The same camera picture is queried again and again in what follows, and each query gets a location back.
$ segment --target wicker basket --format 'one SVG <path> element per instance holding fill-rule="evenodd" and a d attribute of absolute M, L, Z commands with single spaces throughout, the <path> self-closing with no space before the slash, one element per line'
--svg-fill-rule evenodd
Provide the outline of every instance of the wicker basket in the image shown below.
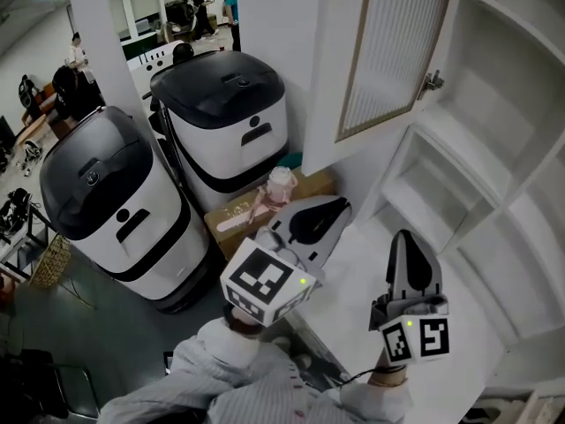
<path fill-rule="evenodd" d="M 29 283 L 38 289 L 48 289 L 56 284 L 71 259 L 71 244 L 57 234 L 43 253 Z"/>

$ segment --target white robot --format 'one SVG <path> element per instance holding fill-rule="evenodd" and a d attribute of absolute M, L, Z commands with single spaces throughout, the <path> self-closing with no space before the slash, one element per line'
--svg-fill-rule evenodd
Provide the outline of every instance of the white robot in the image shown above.
<path fill-rule="evenodd" d="M 322 266 L 349 222 L 337 196 L 295 201 L 247 238 L 221 276 L 226 300 L 268 327 L 304 303 L 324 280 Z M 369 330 L 383 335 L 390 366 L 449 354 L 448 301 L 432 248 L 399 231 L 388 260 L 388 293 L 373 302 Z"/>

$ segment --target black robot lid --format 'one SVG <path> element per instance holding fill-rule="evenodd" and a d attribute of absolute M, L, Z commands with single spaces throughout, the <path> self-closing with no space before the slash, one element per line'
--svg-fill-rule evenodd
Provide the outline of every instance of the black robot lid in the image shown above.
<path fill-rule="evenodd" d="M 57 231 L 80 240 L 97 231 L 135 193 L 153 150 L 120 109 L 94 112 L 60 140 L 41 167 L 43 205 Z"/>
<path fill-rule="evenodd" d="M 280 101 L 284 84 L 268 65 L 230 50 L 208 52 L 155 74 L 151 92 L 201 129 L 221 129 Z"/>

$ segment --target door hinge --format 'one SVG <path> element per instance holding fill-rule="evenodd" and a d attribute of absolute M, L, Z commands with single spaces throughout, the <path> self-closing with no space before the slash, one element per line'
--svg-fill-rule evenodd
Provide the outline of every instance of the door hinge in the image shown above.
<path fill-rule="evenodd" d="M 440 77 L 440 71 L 436 71 L 432 77 L 432 73 L 429 72 L 426 75 L 426 79 L 422 84 L 422 88 L 420 89 L 420 94 L 418 95 L 418 100 L 421 101 L 424 98 L 424 94 L 426 91 L 435 91 L 436 89 L 440 89 L 443 87 L 445 80 Z"/>

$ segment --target cardboard box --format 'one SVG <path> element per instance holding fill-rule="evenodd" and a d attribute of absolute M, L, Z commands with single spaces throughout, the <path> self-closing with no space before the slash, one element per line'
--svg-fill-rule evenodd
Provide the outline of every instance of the cardboard box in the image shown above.
<path fill-rule="evenodd" d="M 327 171 L 318 171 L 309 177 L 302 174 L 300 167 L 292 172 L 298 180 L 298 185 L 292 191 L 293 201 L 303 200 L 311 196 L 335 194 L 335 182 Z M 265 214 L 256 216 L 251 224 L 243 222 L 226 231 L 218 230 L 218 224 L 251 210 L 256 196 L 257 190 L 252 190 L 228 202 L 223 207 L 208 212 L 204 216 L 204 221 L 210 232 L 212 232 L 212 237 L 214 237 L 228 261 L 237 251 L 244 238 L 256 232 L 259 227 L 266 225 L 275 214 L 275 212 L 271 210 Z"/>

